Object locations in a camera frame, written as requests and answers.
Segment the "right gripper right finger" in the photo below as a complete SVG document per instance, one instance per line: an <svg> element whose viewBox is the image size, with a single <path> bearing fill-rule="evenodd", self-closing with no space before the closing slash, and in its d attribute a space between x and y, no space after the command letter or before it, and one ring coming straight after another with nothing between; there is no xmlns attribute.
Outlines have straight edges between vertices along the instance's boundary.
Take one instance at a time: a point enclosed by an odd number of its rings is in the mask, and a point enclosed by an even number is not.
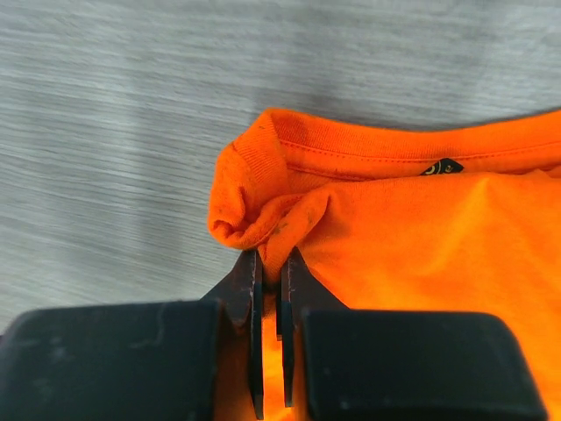
<svg viewBox="0 0 561 421"><path fill-rule="evenodd" d="M355 310L293 250L276 301L298 420L545 420L514 334L481 312Z"/></svg>

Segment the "orange t-shirt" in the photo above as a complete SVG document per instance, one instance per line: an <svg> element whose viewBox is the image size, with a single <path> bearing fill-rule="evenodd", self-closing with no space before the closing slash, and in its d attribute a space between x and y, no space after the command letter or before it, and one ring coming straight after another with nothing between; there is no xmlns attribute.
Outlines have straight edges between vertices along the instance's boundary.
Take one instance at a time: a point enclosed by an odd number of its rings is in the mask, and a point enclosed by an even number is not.
<svg viewBox="0 0 561 421"><path fill-rule="evenodd" d="M404 132L270 109L219 155L208 228L276 282L298 248L359 309L481 311L560 417L560 115Z"/></svg>

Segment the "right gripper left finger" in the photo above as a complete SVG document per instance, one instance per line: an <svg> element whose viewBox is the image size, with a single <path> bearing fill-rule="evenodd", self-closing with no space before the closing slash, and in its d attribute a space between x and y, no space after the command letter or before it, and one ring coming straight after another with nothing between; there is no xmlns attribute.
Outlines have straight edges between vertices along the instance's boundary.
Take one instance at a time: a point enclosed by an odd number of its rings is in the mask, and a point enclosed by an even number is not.
<svg viewBox="0 0 561 421"><path fill-rule="evenodd" d="M1 338L4 420L261 420L262 264L195 301L27 311Z"/></svg>

